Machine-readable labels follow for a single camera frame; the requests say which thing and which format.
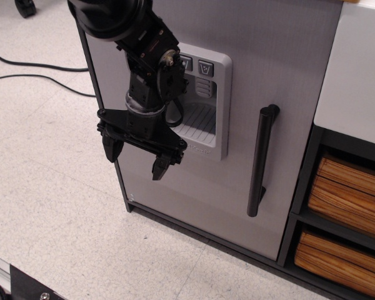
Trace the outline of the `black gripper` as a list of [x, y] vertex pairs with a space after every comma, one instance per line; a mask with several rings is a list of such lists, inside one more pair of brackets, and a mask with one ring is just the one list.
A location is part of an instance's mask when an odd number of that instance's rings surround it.
[[187, 142], [165, 122], [162, 114], [143, 116], [128, 110], [100, 109], [97, 130], [107, 159], [114, 163], [125, 143], [155, 154], [152, 180], [162, 179], [170, 164], [181, 163]]

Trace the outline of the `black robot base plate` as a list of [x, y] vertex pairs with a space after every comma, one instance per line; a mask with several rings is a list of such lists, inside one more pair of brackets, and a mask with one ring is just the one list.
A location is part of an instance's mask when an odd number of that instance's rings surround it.
[[64, 300], [56, 291], [45, 286], [33, 277], [10, 265], [11, 299], [22, 300]]

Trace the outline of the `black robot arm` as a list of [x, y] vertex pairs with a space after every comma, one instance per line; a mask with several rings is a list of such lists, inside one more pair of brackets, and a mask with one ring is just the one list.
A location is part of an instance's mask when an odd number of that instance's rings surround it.
[[68, 6], [86, 34], [112, 41], [126, 53], [126, 109], [97, 112], [107, 159], [115, 162], [128, 143], [155, 154], [152, 178], [160, 180], [170, 165], [182, 161], [188, 146], [173, 131], [183, 118], [166, 119], [170, 103], [184, 115], [179, 97], [187, 92], [188, 80], [178, 40], [153, 12], [152, 1], [69, 1]]

